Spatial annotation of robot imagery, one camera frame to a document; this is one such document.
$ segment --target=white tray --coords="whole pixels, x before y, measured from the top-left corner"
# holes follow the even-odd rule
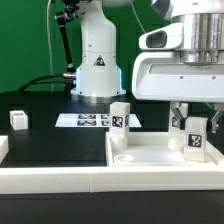
[[[186,161],[183,151],[168,149],[168,133],[130,132],[128,148],[112,148],[109,132],[106,133],[108,166],[217,166],[224,164],[224,156],[206,142],[206,162]]]

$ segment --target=white cube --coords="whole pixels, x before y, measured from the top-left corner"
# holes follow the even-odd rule
[[[10,123],[14,130],[28,129],[28,117],[23,110],[10,111]]]

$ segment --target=white block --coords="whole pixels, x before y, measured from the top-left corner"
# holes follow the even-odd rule
[[[28,118],[23,110],[10,111],[10,123],[14,130],[28,129]]]
[[[207,140],[207,118],[189,117],[186,120],[184,158],[198,162],[205,162]]]
[[[188,116],[188,104],[182,103],[179,108],[182,116],[187,118]],[[176,118],[174,116],[173,111],[170,109],[170,120],[169,120],[169,137],[168,137],[168,148],[171,150],[184,150],[184,136],[185,131],[180,130],[176,126]]]
[[[110,137],[115,150],[124,150],[128,144],[130,103],[110,105]]]
[[[0,163],[9,151],[8,136],[0,136]]]

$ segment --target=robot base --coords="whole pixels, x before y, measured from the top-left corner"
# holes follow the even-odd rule
[[[75,101],[81,101],[84,103],[112,103],[115,101],[121,101],[126,98],[126,91],[123,91],[122,93],[116,95],[116,96],[110,96],[110,97],[93,97],[93,96],[83,96],[83,95],[77,95],[73,94],[71,91],[71,98]]]

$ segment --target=black cable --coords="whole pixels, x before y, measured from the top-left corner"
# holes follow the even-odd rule
[[[43,84],[58,84],[58,83],[61,83],[61,84],[64,84],[64,82],[57,82],[57,81],[55,81],[55,82],[36,82],[36,83],[29,83],[29,84],[27,84],[27,85],[24,85],[23,87],[23,89],[22,90],[18,90],[18,91],[24,91],[26,88],[28,88],[29,86],[33,86],[33,85],[43,85]]]
[[[63,78],[63,75],[47,75],[47,76],[42,76],[42,77],[33,79],[30,82],[28,82],[27,84],[21,86],[17,91],[23,92],[27,87],[37,83],[38,81],[42,81],[42,80],[46,80],[46,79],[53,79],[53,78]]]

